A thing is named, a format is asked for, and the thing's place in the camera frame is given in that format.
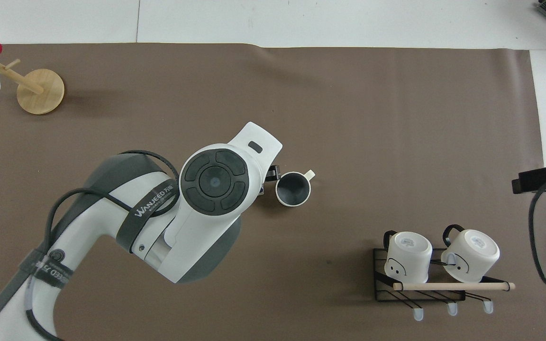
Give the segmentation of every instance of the mug rack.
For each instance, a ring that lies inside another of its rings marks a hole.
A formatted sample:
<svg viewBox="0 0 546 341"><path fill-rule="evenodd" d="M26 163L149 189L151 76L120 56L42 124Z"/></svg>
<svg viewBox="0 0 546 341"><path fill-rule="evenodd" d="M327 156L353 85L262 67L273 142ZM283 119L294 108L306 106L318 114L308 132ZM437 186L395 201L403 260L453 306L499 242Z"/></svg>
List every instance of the mug rack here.
<svg viewBox="0 0 546 341"><path fill-rule="evenodd" d="M439 259L443 248L433 249L433 259ZM373 275L374 275L374 299L377 302L402 302L412 309L414 320L422 321L424 309L418 302L442 302L447 305L448 314L458 314L458 302L467 298L479 300L483 304L483 310L492 314L494 305L486 296L468 293L468 290L503 290L515 289L514 283L484 276L479 283L457 283L448 281L451 278L439 265L438 261L431 261L429 267L429 280L427 283L402 283L385 274L383 267L386 262L386 250L384 248L373 249Z"/></svg>
<svg viewBox="0 0 546 341"><path fill-rule="evenodd" d="M20 63L16 59L7 65L0 63L0 75L18 84L16 97L25 111L42 115L54 110L63 100L64 82L58 73L48 69L33 70L25 76L11 69Z"/></svg>

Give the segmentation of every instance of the wooden peg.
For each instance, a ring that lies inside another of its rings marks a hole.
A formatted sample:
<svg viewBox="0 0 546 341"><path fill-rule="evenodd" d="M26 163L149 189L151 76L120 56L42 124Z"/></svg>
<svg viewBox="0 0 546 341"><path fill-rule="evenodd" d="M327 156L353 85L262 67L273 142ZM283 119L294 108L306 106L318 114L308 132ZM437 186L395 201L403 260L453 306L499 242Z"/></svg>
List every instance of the wooden peg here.
<svg viewBox="0 0 546 341"><path fill-rule="evenodd" d="M514 290L514 283L393 283L393 289L403 290Z"/></svg>
<svg viewBox="0 0 546 341"><path fill-rule="evenodd" d="M9 70L11 69L12 67L14 67L15 65L17 65L18 63L20 63L20 60L15 60L9 64L7 64L6 66L4 66L4 70Z"/></svg>
<svg viewBox="0 0 546 341"><path fill-rule="evenodd" d="M6 67L1 63L0 63L0 74L8 77L9 79L13 80L17 84L26 87L28 90L30 90L33 93L36 93L37 95L40 95L44 91L44 88L39 86L39 84L37 84L33 80L29 80L28 78L21 76L16 71L6 70Z"/></svg>

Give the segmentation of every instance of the black metal rack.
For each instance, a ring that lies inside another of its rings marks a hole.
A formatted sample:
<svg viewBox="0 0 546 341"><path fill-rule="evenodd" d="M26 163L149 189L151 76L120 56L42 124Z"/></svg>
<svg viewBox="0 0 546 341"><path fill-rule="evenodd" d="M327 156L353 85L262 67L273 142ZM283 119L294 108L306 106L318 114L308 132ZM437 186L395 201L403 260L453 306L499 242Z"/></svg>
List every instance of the black metal rack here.
<svg viewBox="0 0 546 341"><path fill-rule="evenodd" d="M434 248L432 258L440 259L444 250L446 249ZM402 302L413 310L414 319L417 321L422 320L424 316L423 308L418 302L443 302L448 305L449 315L454 316L458 313L457 302L473 298L483 302L485 313L491 314L493 312L490 298L468 293L466 290L404 290L401 281L387 276L382 270L386 262L386 253L383 248L373 249L374 299L377 302ZM438 266L434 262L429 267L429 280L439 284L446 284L444 281L455 283L455 280L443 270L442 266ZM509 291L513 285L513 283L486 276L483 277L481 283L507 283L505 291Z"/></svg>

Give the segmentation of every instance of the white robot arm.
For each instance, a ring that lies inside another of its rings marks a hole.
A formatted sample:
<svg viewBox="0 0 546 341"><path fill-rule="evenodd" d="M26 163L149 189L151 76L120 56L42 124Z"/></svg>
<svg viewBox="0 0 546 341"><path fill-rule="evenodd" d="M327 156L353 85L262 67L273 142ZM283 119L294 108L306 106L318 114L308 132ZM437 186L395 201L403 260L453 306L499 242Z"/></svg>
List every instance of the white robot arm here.
<svg viewBox="0 0 546 341"><path fill-rule="evenodd" d="M266 130L248 123L229 143L199 149L178 179L139 153L107 159L0 294L0 341L60 340L56 298L102 235L173 283L210 274L236 241L240 214L258 196L281 149Z"/></svg>

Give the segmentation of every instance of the mug handle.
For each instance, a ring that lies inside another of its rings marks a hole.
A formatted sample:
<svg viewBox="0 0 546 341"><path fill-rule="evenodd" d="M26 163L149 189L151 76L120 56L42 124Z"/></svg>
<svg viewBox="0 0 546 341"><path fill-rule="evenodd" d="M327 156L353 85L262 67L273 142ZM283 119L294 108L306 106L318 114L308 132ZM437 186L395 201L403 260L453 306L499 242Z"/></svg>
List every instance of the mug handle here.
<svg viewBox="0 0 546 341"><path fill-rule="evenodd" d="M446 246L450 246L451 244L449 235L452 229L456 229L459 232L464 231L464 228L458 224L452 224L446 227L446 229L444 230L444 234L442 235L442 239L444 240L444 244L446 244Z"/></svg>
<svg viewBox="0 0 546 341"><path fill-rule="evenodd" d="M385 235L383 236L383 247L385 248L385 251L386 252L389 252L389 239L391 239L391 236L394 235L395 231L393 230L388 230L387 232L385 232Z"/></svg>
<svg viewBox="0 0 546 341"><path fill-rule="evenodd" d="M315 176L315 172L312 171L312 170L309 170L308 172L305 173L305 177L307 178L307 180L311 180L313 179L313 177Z"/></svg>

